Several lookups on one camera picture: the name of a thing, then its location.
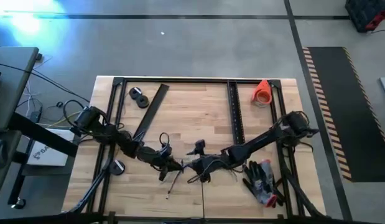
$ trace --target chair wheel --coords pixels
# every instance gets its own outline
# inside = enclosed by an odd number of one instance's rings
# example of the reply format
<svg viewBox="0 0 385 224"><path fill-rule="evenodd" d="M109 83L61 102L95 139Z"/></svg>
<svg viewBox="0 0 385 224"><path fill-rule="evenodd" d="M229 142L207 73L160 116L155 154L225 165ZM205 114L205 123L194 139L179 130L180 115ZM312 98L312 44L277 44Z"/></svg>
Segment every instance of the chair wheel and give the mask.
<svg viewBox="0 0 385 224"><path fill-rule="evenodd" d="M26 200L18 198L17 203L15 205L11 205L11 208L23 209L25 205L26 205Z"/></svg>

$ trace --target black metal leg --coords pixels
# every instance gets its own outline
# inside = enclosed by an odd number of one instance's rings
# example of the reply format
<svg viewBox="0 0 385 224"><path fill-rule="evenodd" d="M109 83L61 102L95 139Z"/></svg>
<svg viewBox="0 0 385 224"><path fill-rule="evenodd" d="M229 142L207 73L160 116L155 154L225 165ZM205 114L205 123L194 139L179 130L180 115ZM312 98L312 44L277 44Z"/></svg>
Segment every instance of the black metal leg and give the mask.
<svg viewBox="0 0 385 224"><path fill-rule="evenodd" d="M45 128L40 127L38 124L33 123L28 118L17 113L12 114L8 128L11 130L18 130L23 135L32 138L35 141L41 142L58 152L65 153L66 155L72 157L76 156L78 150L77 145L54 133L51 133Z"/></svg>

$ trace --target concrete floor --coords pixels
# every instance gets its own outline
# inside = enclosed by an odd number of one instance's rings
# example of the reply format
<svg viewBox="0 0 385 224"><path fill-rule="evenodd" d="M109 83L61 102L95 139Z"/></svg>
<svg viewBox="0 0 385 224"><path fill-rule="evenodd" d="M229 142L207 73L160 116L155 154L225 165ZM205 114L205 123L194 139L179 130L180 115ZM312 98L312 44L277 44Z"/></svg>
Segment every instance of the concrete floor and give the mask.
<svg viewBox="0 0 385 224"><path fill-rule="evenodd" d="M48 2L51 1L8 9L97 15L287 14L283 0ZM290 0L290 4L296 16L346 15L341 0ZM299 20L296 24L303 46L348 49L385 132L385 94L377 81L385 77L385 32L359 34L350 21ZM97 75L296 78L304 110L316 126L287 19L35 19L29 25L0 19L0 45L38 47L50 58L38 71L86 98L91 96ZM380 29L385 29L385 21ZM31 77L30 84L32 93L40 93L36 98L44 108L73 98L35 77ZM26 108L20 108L20 112L25 113ZM50 119L60 116L61 111L56 109L44 114ZM313 146L327 213L341 218L319 135ZM14 165L6 186L13 183L15 172ZM28 205L23 210L12 210L6 205L9 189L4 187L0 218L58 213L68 180L69 176L28 177L22 189L22 198ZM354 220L385 223L385 183L344 183L344 187Z"/></svg>

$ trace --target wooden tabletop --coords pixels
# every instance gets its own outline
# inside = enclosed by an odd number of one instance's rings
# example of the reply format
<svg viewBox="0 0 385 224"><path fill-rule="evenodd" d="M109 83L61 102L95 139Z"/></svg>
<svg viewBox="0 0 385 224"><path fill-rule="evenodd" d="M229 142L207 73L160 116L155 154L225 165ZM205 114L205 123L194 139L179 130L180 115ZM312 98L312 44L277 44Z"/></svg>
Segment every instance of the wooden tabletop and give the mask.
<svg viewBox="0 0 385 224"><path fill-rule="evenodd" d="M106 111L113 77L97 77L91 105ZM177 161L191 161L196 156L186 156L194 148L199 139L206 142L207 154L219 153L220 149L233 144L230 112L226 85L211 83L166 83L170 88L148 130L144 141L147 146L160 149L159 135L167 132L170 145ZM281 79L286 111L302 110L299 91L294 79ZM160 83L127 83L126 92L138 86L152 101ZM272 126L271 110L259 108L250 103L249 99L255 85L239 84L239 100L246 141L260 135ZM117 111L119 92L115 97L114 112ZM275 94L277 112L280 112L277 95ZM125 130L132 133L137 129L146 109L140 109L130 96L126 96L121 122ZM95 167L99 144L83 143L78 150L71 175L63 210L69 210L90 186ZM106 213L115 211L118 216L133 217L218 217L218 218L276 218L285 215L285 206L264 208L258 204L242 183L243 174L237 178L227 170L211 173L211 182L201 184L199 181L187 184L187 180L195 175L186 169L179 177L169 199L167 191L176 175L169 173L163 182L158 180L159 173L148 164L131 159L122 152L117 159L126 165L126 172L120 176L111 176ZM270 159L275 179L279 179L279 165L275 144L255 152L254 161ZM325 213L322 193L320 190L315 163L311 149L298 146L295 160L301 188L319 211ZM295 195L290 187L292 207L297 214ZM95 200L95 211L98 210L101 188Z"/></svg>

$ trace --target small orange cone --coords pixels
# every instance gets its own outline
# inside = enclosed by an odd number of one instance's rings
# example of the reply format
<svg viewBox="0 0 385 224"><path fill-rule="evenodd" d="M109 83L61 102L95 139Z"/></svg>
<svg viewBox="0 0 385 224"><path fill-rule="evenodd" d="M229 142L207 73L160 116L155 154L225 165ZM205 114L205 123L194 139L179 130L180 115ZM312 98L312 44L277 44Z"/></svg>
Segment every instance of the small orange cone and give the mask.
<svg viewBox="0 0 385 224"><path fill-rule="evenodd" d="M268 105L271 101L271 86L267 80L262 80L253 92L251 102L258 102L260 105Z"/></svg>

